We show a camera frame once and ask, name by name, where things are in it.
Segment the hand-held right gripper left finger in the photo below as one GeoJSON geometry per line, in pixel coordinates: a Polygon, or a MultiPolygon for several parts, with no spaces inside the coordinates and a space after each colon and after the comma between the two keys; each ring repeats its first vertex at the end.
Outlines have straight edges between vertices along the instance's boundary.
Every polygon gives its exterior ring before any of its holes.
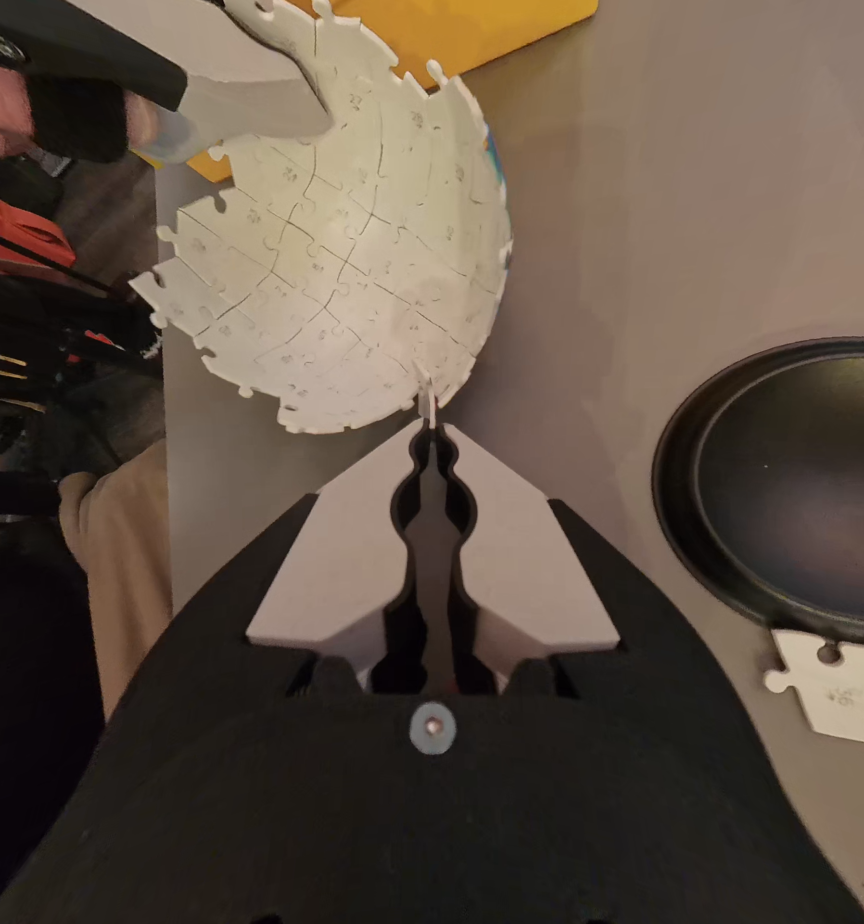
{"type": "Polygon", "coordinates": [[[343,658],[375,690],[421,689],[427,626],[406,529],[427,463],[428,420],[418,419],[328,482],[247,639],[343,658]]]}

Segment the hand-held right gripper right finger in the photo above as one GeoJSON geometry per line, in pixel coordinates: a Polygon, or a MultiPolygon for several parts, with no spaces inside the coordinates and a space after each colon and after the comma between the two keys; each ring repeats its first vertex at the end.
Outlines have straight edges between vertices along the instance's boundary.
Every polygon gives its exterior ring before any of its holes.
{"type": "Polygon", "coordinates": [[[501,690],[525,661],[608,652],[621,636],[547,499],[451,424],[436,432],[458,532],[448,619],[459,690],[501,690]]]}

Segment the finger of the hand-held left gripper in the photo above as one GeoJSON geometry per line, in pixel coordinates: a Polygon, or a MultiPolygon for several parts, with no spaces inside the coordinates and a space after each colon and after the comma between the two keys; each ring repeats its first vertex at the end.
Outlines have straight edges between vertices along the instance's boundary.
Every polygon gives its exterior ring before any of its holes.
{"type": "Polygon", "coordinates": [[[248,134],[311,141],[333,118],[291,55],[253,37],[224,6],[196,1],[74,1],[72,5],[175,64],[186,79],[177,103],[154,101],[151,141],[135,145],[161,164],[248,134]]]}

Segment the white puzzle ball shell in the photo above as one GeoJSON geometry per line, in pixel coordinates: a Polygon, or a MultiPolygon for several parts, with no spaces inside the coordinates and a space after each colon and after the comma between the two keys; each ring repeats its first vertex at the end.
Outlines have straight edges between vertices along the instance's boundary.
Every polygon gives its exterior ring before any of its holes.
{"type": "Polygon", "coordinates": [[[241,397],[277,399],[289,433],[445,406],[490,336],[513,243],[480,105],[436,60],[407,71],[331,2],[224,5],[299,63],[332,125],[214,146],[227,187],[159,227],[172,258],[130,287],[241,397]]]}

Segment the person's beige trouser leg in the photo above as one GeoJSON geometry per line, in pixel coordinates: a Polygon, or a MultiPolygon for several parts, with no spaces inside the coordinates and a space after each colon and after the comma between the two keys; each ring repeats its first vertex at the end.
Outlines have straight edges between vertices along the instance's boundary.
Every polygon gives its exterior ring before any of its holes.
{"type": "Polygon", "coordinates": [[[58,485],[64,541],[87,577],[106,720],[173,618],[166,446],[58,485]]]}

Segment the red bag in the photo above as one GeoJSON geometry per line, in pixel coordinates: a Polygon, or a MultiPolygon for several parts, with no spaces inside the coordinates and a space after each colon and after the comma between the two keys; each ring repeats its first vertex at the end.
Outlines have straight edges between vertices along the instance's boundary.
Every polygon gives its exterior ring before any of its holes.
{"type": "Polygon", "coordinates": [[[30,280],[63,282],[65,276],[62,272],[9,248],[3,243],[5,240],[65,269],[76,265],[76,253],[58,225],[0,201],[0,273],[30,280]]]}

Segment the black bowl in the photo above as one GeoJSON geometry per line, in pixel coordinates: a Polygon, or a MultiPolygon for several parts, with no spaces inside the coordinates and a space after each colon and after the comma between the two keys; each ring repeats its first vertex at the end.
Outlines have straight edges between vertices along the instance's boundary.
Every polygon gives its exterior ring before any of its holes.
{"type": "Polygon", "coordinates": [[[778,346],[700,385],[652,468],[683,566],[769,629],[864,644],[864,337],[778,346]]]}

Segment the black bag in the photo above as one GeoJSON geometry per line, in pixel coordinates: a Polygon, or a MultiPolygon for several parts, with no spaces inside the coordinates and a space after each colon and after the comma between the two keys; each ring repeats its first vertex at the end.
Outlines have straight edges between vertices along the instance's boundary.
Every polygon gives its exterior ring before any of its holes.
{"type": "Polygon", "coordinates": [[[89,388],[109,376],[162,382],[150,314],[125,285],[97,291],[0,274],[0,455],[53,411],[104,441],[89,388]]]}

